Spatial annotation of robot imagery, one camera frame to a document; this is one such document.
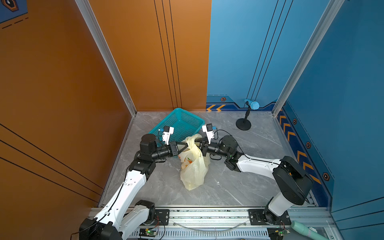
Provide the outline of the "yellow printed plastic bag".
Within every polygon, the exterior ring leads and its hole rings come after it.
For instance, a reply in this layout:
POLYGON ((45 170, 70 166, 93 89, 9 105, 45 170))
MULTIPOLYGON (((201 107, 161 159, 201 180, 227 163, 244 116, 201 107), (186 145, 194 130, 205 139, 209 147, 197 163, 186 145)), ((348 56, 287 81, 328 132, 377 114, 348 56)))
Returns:
POLYGON ((211 163, 209 158, 203 156, 202 151, 195 143, 195 140, 201 137, 200 134, 186 137, 183 143, 188 144, 188 147, 178 155, 182 164, 180 178, 189 191, 204 184, 211 163))

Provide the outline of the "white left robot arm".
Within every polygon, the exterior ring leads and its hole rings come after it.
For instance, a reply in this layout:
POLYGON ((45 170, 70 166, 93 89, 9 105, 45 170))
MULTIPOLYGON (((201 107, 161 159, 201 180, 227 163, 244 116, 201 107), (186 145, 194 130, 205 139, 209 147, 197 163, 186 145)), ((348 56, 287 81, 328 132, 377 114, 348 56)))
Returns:
POLYGON ((141 224, 151 223, 155 217, 155 204, 139 201, 127 213, 135 196, 145 185, 157 161, 165 161, 182 153, 187 143, 170 142, 158 147, 154 134, 142 136, 140 150, 126 169, 126 176, 105 207, 93 219, 85 219, 77 232, 80 240, 126 240, 141 224))

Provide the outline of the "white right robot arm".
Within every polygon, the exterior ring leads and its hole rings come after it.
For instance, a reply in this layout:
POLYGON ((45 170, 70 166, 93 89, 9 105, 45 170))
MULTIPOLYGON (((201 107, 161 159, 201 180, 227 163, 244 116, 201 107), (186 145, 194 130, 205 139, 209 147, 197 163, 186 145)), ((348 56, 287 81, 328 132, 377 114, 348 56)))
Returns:
POLYGON ((312 177, 292 157, 264 159, 247 156, 231 135, 224 136, 218 143, 207 137, 195 140, 195 144, 206 154, 225 158, 231 171, 253 173, 274 180, 280 191, 265 206, 263 221, 269 225, 280 224, 286 211, 296 205, 302 206, 312 190, 312 177))

